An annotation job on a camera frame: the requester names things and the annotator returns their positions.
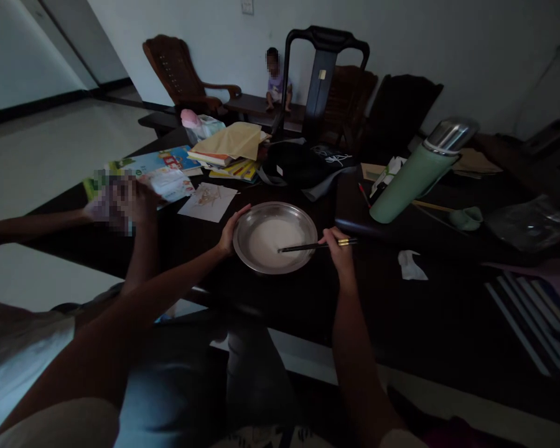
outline chair backrest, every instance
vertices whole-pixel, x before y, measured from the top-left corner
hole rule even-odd
[[[359,81],[367,66],[369,59],[369,45],[366,42],[355,39],[352,33],[339,31],[331,28],[310,26],[305,30],[294,29],[286,37],[284,49],[284,86],[282,88],[282,110],[286,106],[286,92],[288,89],[288,71],[291,59],[291,44],[295,39],[305,39],[313,44],[315,48],[315,59],[313,71],[309,83],[309,94],[305,106],[305,118],[303,120],[303,136],[311,142],[319,139],[324,123],[324,113],[330,94],[330,86],[334,76],[336,58],[342,50],[353,48],[363,53],[363,61],[359,67]],[[350,116],[352,98],[347,107],[346,116]]]
[[[366,139],[400,151],[413,139],[443,88],[424,77],[386,75],[369,113]]]
[[[337,65],[334,69],[324,112],[324,132],[337,134],[337,144],[341,140],[343,126],[348,127],[356,138],[365,108],[378,83],[377,75],[365,71],[360,77],[360,72],[356,65]]]
[[[175,105],[205,96],[184,40],[160,34],[143,43],[143,52]]]

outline thermos lid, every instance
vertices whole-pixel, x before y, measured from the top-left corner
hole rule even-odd
[[[423,140],[423,146],[443,156],[455,156],[479,130],[479,123],[469,118],[446,118]]]

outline white liquid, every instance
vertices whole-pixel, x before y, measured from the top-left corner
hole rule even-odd
[[[268,268],[283,268],[303,252],[278,253],[278,249],[305,243],[305,234],[293,223],[272,218],[262,222],[251,234],[249,252],[259,264]]]

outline wall outlet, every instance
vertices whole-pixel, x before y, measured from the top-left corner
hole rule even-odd
[[[241,0],[241,7],[243,8],[243,14],[254,15],[253,0]]]

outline stainless steel bowl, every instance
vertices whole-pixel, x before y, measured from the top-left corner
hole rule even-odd
[[[264,266],[259,263],[252,256],[249,249],[249,240],[253,231],[265,221],[273,218],[279,218],[298,226],[305,237],[303,244],[317,242],[318,238],[315,224],[303,210],[286,202],[264,202],[255,205],[238,220],[232,241],[236,254],[247,266],[262,274],[277,275],[294,272],[307,264],[314,251],[300,251],[298,252],[298,256],[292,260],[290,264],[281,268],[275,268]]]

